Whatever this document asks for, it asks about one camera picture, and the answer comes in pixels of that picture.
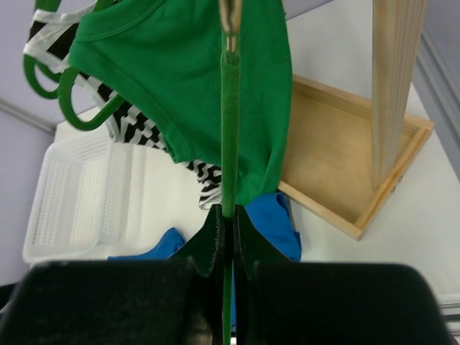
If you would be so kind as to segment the green hanger of blue top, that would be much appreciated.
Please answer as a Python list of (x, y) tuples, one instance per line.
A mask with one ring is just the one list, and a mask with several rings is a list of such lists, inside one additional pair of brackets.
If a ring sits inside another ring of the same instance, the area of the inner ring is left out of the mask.
[(222, 28), (221, 51), (221, 181), (224, 218), (224, 286), (222, 326), (223, 343), (231, 343), (231, 299), (233, 276), (233, 217), (238, 176), (240, 115), (239, 32), (242, 2), (220, 1), (218, 9)]

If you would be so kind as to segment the striped black white tank top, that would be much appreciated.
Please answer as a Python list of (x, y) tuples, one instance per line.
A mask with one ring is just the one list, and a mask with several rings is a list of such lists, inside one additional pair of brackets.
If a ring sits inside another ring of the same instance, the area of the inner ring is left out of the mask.
[[(58, 91), (48, 91), (37, 79), (36, 71), (60, 82), (60, 76), (69, 67), (68, 55), (82, 18), (97, 6), (115, 5), (116, 1), (95, 1), (71, 13), (59, 13), (59, 1), (36, 1), (29, 38), (24, 47), (23, 68), (30, 87), (41, 97), (56, 99)], [(166, 151), (166, 144), (157, 125), (138, 108), (125, 101), (105, 121), (116, 143), (135, 144)], [(201, 185), (198, 206), (209, 209), (221, 202), (221, 168), (200, 160), (182, 162), (193, 172)]]

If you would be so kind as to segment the blue tank top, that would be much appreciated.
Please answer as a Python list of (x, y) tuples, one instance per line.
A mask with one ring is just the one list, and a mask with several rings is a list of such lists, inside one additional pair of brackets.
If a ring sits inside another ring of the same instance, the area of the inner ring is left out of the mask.
[[(300, 234), (293, 227), (288, 200), (281, 192), (262, 195), (249, 203), (245, 209), (255, 229), (262, 236), (290, 260), (300, 261)], [(150, 250), (141, 254), (110, 256), (108, 260), (167, 259), (184, 244), (183, 235), (176, 228), (171, 228)]]

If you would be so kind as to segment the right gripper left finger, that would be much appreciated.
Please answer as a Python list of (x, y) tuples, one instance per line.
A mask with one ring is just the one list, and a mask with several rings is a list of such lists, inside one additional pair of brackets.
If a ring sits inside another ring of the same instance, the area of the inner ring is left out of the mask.
[(212, 205), (200, 230), (173, 259), (186, 259), (195, 272), (188, 288), (181, 344), (223, 344), (225, 225), (222, 207)]

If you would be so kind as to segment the green tank top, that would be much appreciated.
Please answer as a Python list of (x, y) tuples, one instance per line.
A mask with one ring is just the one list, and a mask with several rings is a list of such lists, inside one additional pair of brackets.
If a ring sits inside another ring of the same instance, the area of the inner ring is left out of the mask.
[[(273, 193), (290, 121), (292, 65), (281, 1), (244, 1), (236, 201)], [(69, 62), (158, 127), (176, 162), (221, 163), (221, 51), (216, 1), (123, 1), (83, 16)]]

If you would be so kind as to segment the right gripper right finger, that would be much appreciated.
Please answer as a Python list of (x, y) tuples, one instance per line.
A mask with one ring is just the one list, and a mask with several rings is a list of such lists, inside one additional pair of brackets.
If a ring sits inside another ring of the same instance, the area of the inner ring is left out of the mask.
[(291, 287), (284, 270), (293, 263), (255, 229), (243, 206), (233, 220), (236, 340), (238, 344), (281, 344), (281, 300)]

